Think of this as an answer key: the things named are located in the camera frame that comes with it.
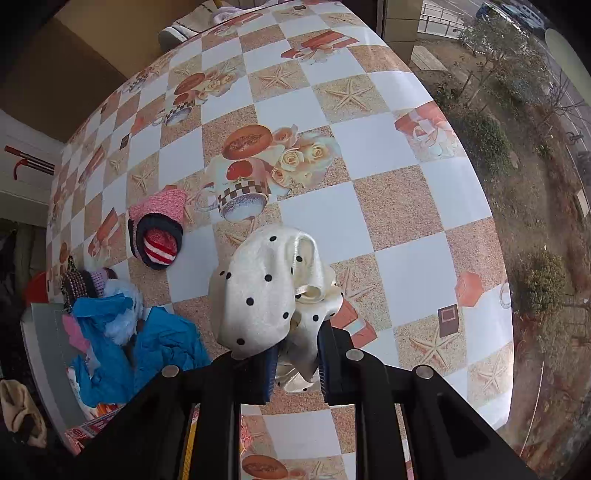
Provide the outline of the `checkered patterned tablecloth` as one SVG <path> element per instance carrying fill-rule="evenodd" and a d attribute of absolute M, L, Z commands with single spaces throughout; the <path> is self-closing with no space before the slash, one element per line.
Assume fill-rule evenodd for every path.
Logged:
<path fill-rule="evenodd" d="M 182 246 L 153 270 L 128 210 L 186 192 Z M 74 458 L 76 479 L 524 479 L 497 428 L 512 399 L 506 270 L 459 137 L 405 62 L 345 5 L 273 3 L 197 34 L 118 87 L 51 186 L 48 293 L 110 268 L 192 322 L 211 363 L 211 275 L 260 227 L 315 239 L 344 303 L 356 401 L 321 383 L 232 401 L 211 364 L 165 366 Z"/>

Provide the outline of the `purple black knitted hat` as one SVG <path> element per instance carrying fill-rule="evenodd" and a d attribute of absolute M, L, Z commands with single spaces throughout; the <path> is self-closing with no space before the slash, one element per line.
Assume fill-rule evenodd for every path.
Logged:
<path fill-rule="evenodd" d="M 116 273 L 110 268 L 95 271 L 70 269 L 61 277 L 60 291 L 64 309 L 72 313 L 73 306 L 79 298 L 101 298 L 104 296 L 106 282 L 117 279 Z"/>

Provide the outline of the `light blue fluffy cloth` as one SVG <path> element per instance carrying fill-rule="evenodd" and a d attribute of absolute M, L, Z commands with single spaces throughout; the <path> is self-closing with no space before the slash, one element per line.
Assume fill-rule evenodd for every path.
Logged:
<path fill-rule="evenodd" d="M 143 316 L 142 295 L 125 280 L 108 279 L 103 299 L 115 307 L 112 319 L 105 324 L 104 334 L 115 344 L 125 346 L 137 333 L 138 320 Z"/>

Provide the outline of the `beige cloth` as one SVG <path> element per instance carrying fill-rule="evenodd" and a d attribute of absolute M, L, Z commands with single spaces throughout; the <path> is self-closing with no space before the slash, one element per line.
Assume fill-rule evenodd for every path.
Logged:
<path fill-rule="evenodd" d="M 7 430 L 18 442 L 40 449 L 47 446 L 45 421 L 24 384 L 1 381 L 1 409 Z"/>

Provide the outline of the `white polka dot cloth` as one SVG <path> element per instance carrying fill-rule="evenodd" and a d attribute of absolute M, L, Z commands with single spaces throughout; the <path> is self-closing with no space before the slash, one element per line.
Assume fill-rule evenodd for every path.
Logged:
<path fill-rule="evenodd" d="M 279 347 L 274 380 L 287 393 L 320 381 L 318 332 L 344 303 L 335 271 L 311 235 L 260 227 L 211 275 L 211 331 L 235 360 Z"/>

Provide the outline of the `pile of clothes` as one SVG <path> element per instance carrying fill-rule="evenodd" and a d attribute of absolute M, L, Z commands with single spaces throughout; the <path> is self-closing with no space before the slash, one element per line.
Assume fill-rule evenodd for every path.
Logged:
<path fill-rule="evenodd" d="M 207 29 L 254 9 L 256 4 L 252 2 L 235 6 L 225 1 L 203 1 L 200 6 L 158 33 L 160 49 L 166 53 Z"/>

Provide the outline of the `red medicine box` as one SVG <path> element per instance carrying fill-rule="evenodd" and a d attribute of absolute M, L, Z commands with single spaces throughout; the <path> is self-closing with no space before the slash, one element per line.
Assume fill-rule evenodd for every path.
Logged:
<path fill-rule="evenodd" d="M 85 446 L 105 428 L 108 422 L 120 410 L 121 407 L 116 408 L 79 426 L 67 429 L 64 432 L 64 435 L 68 448 L 73 453 L 73 455 L 78 455 L 85 448 Z"/>

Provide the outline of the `pink foam sponge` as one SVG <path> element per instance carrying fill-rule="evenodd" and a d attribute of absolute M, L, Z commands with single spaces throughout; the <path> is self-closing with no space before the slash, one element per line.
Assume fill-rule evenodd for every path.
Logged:
<path fill-rule="evenodd" d="M 82 334 L 78 321 L 69 314 L 63 314 L 62 325 L 68 335 L 69 344 L 76 350 L 86 354 L 91 344 Z"/>

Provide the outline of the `cardboard box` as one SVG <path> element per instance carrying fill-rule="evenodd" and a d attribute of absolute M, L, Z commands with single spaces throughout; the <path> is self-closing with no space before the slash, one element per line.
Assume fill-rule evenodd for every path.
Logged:
<path fill-rule="evenodd" d="M 1 110 L 66 141 L 157 59 L 158 32 L 195 1 L 4 1 Z"/>

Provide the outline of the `pink knitted hat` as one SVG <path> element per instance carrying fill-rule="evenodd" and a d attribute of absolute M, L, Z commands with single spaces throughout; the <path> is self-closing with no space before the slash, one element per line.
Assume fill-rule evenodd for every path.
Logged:
<path fill-rule="evenodd" d="M 183 229 L 186 198 L 186 192 L 182 189 L 165 188 L 131 205 L 127 219 L 129 237 L 133 238 L 139 222 L 150 215 L 170 220 Z"/>

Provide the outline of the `red white striped hat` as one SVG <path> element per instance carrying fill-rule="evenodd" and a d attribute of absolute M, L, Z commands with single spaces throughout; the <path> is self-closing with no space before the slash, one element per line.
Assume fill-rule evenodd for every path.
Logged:
<path fill-rule="evenodd" d="M 176 259 L 181 246 L 183 228 L 161 214 L 147 214 L 139 220 L 127 220 L 132 254 L 153 270 L 164 270 Z"/>

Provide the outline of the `red plastic basin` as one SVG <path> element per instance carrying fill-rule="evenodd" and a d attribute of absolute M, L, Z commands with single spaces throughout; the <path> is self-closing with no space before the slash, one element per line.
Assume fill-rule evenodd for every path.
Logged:
<path fill-rule="evenodd" d="M 24 292 L 26 305 L 30 305 L 32 303 L 48 303 L 49 299 L 47 288 L 47 272 L 41 271 L 34 275 L 28 282 Z"/>

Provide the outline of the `grey storage box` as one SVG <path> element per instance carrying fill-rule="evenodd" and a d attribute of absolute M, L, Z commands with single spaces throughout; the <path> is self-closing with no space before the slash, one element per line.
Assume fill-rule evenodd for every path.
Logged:
<path fill-rule="evenodd" d="M 66 431 L 86 422 L 67 377 L 78 355 L 63 328 L 62 304 L 32 303 L 24 312 L 21 332 L 31 373 L 43 408 L 62 443 L 71 450 Z"/>

